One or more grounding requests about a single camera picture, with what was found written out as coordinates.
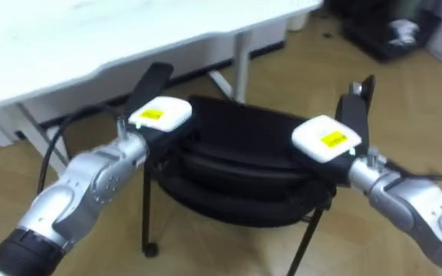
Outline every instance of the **chair seat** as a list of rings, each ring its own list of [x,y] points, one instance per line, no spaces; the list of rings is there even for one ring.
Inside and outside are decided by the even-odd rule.
[[[257,200],[280,200],[315,174],[292,158],[292,131],[305,119],[209,97],[189,99],[196,139],[180,150],[182,177]]]
[[[279,227],[299,222],[317,207],[325,207],[335,196],[335,187],[307,181],[287,191],[278,201],[258,201],[209,190],[205,184],[179,176],[154,176],[163,190],[180,204],[212,219],[234,225]]]
[[[288,158],[294,151],[292,131],[304,118],[240,105],[236,102],[192,96],[199,139],[192,153],[240,165],[276,169],[301,169]]]

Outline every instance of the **yellow label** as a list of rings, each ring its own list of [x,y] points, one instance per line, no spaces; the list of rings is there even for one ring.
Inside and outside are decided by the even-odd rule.
[[[338,131],[334,131],[333,133],[330,133],[322,138],[322,142],[331,148],[336,147],[337,145],[345,142],[346,140],[347,137]]]
[[[159,120],[163,114],[161,110],[145,110],[140,116],[147,119]]]

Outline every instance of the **metal chair leg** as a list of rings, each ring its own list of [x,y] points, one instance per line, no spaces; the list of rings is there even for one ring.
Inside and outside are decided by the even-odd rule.
[[[151,172],[144,167],[143,175],[143,231],[141,250],[146,258],[158,256],[158,245],[150,242]]]
[[[301,244],[299,245],[298,251],[296,252],[295,258],[292,260],[291,267],[289,268],[287,276],[294,276],[296,271],[298,270],[299,264],[303,259],[303,255],[312,240],[313,234],[315,233],[316,227],[320,222],[320,218],[323,214],[323,209],[316,209],[313,213],[312,219],[310,220],[308,227],[306,229],[305,235],[303,235],[303,239],[301,240]]]

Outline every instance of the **wooden floor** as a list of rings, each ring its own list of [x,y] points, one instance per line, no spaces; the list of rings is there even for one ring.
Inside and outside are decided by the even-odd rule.
[[[324,38],[324,32],[335,36]],[[223,73],[229,76],[231,70]],[[344,41],[333,21],[313,18],[304,31],[289,34],[286,49],[252,62],[248,103],[307,117],[332,115],[349,82],[369,74],[378,79],[372,143],[413,170],[442,172],[442,63],[425,51],[378,64]],[[168,94],[215,97],[217,90],[203,77]],[[111,140],[114,133],[113,122],[95,116],[73,125],[66,140],[76,153]],[[0,148],[0,241],[34,197],[40,162],[28,142]],[[274,229],[226,225],[185,209],[156,185],[152,235],[160,256],[146,259],[139,250],[141,176],[138,172],[102,213],[56,275],[285,275],[305,224]],[[370,209],[363,196],[340,189],[298,275],[432,276],[442,271]]]

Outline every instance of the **black chair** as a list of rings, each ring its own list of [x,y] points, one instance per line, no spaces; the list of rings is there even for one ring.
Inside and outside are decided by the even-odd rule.
[[[367,132],[372,93],[369,99],[362,96],[341,98],[337,117]],[[155,179],[182,205],[223,222],[259,228],[307,222],[287,274],[294,275],[336,194],[335,183],[317,177],[295,156],[290,137],[305,119],[208,97],[194,96],[189,102],[194,114],[189,134],[145,165],[143,253],[148,258],[158,254],[158,246],[149,240],[150,186]],[[342,114],[349,112],[363,120]]]

